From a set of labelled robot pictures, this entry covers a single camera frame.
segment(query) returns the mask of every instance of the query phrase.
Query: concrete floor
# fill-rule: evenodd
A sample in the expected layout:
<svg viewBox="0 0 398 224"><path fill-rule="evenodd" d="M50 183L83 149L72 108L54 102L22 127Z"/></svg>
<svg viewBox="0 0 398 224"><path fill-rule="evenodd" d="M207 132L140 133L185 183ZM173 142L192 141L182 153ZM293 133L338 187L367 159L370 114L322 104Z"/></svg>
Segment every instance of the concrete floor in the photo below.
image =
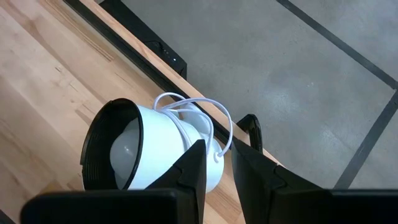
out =
<svg viewBox="0 0 398 224"><path fill-rule="evenodd" d="M188 63L188 81L234 121L260 120L264 147L332 188L394 90L274 0L123 0ZM398 79L398 3L294 0ZM398 117L352 187L398 188Z"/></svg>

